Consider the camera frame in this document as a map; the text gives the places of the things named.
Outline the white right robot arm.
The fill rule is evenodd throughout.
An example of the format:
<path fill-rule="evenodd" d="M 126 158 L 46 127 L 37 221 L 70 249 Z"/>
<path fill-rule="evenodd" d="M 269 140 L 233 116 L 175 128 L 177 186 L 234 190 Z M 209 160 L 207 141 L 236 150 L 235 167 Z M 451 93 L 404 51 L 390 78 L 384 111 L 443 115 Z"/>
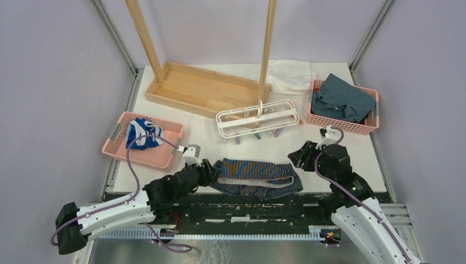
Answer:
<path fill-rule="evenodd" d="M 332 193 L 318 202 L 318 219 L 342 229 L 369 263 L 421 263 L 387 219 L 369 184 L 353 171 L 344 146 L 319 149 L 306 141 L 288 158 L 295 168 L 329 182 Z"/>

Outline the white plastic clip hanger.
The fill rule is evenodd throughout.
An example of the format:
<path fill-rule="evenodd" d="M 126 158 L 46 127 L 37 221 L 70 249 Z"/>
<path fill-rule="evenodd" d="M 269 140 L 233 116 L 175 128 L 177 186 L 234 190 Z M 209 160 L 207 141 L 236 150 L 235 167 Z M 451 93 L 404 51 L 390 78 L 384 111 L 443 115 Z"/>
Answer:
<path fill-rule="evenodd" d="M 261 133 L 275 135 L 285 128 L 302 124 L 297 108 L 289 100 L 260 101 L 255 106 L 221 111 L 216 114 L 215 122 L 221 142 Z"/>

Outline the navy striped boxer underwear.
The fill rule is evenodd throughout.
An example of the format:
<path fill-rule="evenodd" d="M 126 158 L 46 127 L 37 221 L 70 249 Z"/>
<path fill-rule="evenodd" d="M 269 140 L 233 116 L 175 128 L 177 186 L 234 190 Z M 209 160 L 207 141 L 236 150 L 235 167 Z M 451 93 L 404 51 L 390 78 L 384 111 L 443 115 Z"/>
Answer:
<path fill-rule="evenodd" d="M 218 160 L 219 175 L 213 189 L 233 197 L 253 196 L 268 201 L 303 190 L 299 175 L 289 163 L 271 163 L 239 159 Z"/>

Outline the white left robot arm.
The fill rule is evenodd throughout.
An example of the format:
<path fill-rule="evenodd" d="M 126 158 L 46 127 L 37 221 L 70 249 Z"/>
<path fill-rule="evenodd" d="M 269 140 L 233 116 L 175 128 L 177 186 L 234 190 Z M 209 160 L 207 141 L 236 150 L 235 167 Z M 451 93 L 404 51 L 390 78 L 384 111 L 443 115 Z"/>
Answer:
<path fill-rule="evenodd" d="M 87 243 L 107 232 L 134 224 L 168 223 L 173 207 L 202 187 L 211 187 L 220 170 L 207 159 L 201 164 L 185 165 L 174 173 L 139 187 L 135 192 L 96 205 L 79 207 L 65 204 L 55 220 L 50 243 L 61 255 L 83 249 Z"/>

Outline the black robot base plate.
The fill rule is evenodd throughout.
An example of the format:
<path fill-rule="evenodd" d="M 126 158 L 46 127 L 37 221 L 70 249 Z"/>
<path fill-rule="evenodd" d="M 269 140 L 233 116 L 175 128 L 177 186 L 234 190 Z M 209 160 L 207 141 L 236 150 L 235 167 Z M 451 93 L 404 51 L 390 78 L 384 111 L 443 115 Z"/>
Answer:
<path fill-rule="evenodd" d="M 191 194 L 153 225 L 177 226 L 182 235 L 306 234 L 310 226 L 333 226 L 319 205 L 329 194 L 294 194 L 269 201 L 224 194 Z"/>

